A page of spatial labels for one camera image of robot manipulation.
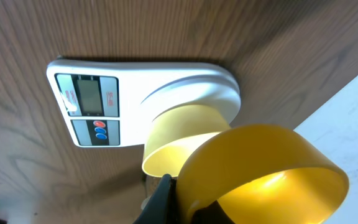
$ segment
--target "blue button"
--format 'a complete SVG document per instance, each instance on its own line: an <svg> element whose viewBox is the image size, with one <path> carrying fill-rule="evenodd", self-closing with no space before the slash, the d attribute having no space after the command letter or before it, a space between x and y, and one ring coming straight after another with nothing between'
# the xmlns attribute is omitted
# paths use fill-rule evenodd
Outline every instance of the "blue button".
<svg viewBox="0 0 358 224"><path fill-rule="evenodd" d="M94 131L96 131L97 133L106 134L106 130L103 128L95 128Z"/></svg>
<svg viewBox="0 0 358 224"><path fill-rule="evenodd" d="M102 139L102 140L107 139L107 136L106 136L105 134L102 134L102 133L96 134L96 137L97 137L98 139Z"/></svg>

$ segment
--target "white surface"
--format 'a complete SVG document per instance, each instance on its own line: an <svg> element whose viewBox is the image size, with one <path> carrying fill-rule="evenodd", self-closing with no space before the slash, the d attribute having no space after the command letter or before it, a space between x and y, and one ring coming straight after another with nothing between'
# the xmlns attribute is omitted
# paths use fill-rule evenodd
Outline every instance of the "white surface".
<svg viewBox="0 0 358 224"><path fill-rule="evenodd" d="M120 117L69 116L55 79L55 74L58 73L116 77L119 84ZM71 138L74 144L80 147L123 147L144 144L149 123L165 110L185 103L197 102L214 106L228 123L237 115L241 105L239 86L234 77L222 67L209 63L106 63L60 59L48 65L47 78ZM183 88L183 85L188 85L186 81L189 80L197 82L193 82L191 88ZM169 98L160 97L164 95L169 95ZM222 101L230 102L229 106L227 103L219 103ZM70 122L73 119L119 120L120 145L79 145Z"/></svg>
<svg viewBox="0 0 358 224"><path fill-rule="evenodd" d="M325 223L358 224L358 76L295 129L350 178L350 191Z"/></svg>

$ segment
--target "wooden table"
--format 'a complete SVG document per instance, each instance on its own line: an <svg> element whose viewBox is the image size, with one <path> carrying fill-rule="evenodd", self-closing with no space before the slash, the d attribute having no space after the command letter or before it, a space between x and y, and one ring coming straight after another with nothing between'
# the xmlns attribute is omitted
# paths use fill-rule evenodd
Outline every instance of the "wooden table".
<svg viewBox="0 0 358 224"><path fill-rule="evenodd" d="M217 63L241 86L233 126L294 128L358 74L358 1L0 1L0 217L132 223L142 146L73 145L45 77L58 55Z"/></svg>

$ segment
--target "red logo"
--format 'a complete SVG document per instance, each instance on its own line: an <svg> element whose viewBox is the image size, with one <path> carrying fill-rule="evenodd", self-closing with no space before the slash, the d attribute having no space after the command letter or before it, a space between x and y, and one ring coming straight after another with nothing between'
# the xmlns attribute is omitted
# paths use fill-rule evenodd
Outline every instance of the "red logo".
<svg viewBox="0 0 358 224"><path fill-rule="evenodd" d="M68 93L68 90L66 90L66 97L67 97L67 100L68 100L69 102L71 102L71 101L70 101L70 94Z"/></svg>
<svg viewBox="0 0 358 224"><path fill-rule="evenodd" d="M112 106L112 92L106 92L106 96L107 96L107 105L108 106Z"/></svg>
<svg viewBox="0 0 358 224"><path fill-rule="evenodd" d="M71 97L73 98L73 102L77 103L77 100L75 99L74 90L70 91Z"/></svg>

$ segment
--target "scale button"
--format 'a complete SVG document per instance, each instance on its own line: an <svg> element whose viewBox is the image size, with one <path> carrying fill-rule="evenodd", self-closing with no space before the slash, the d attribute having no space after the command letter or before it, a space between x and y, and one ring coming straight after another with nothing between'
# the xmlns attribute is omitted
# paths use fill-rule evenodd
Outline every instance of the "scale button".
<svg viewBox="0 0 358 224"><path fill-rule="evenodd" d="M96 127L99 127L99 128L106 127L106 124L103 121L93 121L93 125L95 125Z"/></svg>
<svg viewBox="0 0 358 224"><path fill-rule="evenodd" d="M94 129L94 131L96 131L97 133L106 134L106 130L103 128L97 127Z"/></svg>
<svg viewBox="0 0 358 224"><path fill-rule="evenodd" d="M97 133L97 134L96 134L96 137L97 137L98 139L102 139L102 140L107 139L107 136L106 136L105 134L102 134L102 133Z"/></svg>

